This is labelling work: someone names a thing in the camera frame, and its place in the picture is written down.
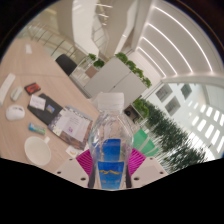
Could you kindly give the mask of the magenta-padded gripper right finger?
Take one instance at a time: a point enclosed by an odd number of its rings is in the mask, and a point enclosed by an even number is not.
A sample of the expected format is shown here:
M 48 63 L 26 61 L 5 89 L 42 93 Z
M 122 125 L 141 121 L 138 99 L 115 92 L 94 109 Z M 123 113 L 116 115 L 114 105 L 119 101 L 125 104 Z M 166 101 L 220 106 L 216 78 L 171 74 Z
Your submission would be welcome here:
M 128 173 L 132 188 L 140 188 L 168 175 L 155 157 L 146 157 L 133 149 L 129 158 Z

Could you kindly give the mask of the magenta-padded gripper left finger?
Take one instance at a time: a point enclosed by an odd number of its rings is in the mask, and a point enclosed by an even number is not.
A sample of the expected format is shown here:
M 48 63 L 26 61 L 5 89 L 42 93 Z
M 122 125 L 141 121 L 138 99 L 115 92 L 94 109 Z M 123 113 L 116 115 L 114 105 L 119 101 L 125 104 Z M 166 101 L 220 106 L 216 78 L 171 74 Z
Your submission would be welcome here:
M 84 188 L 94 186 L 93 161 L 89 150 L 76 158 L 67 159 L 56 171 L 55 175 Z

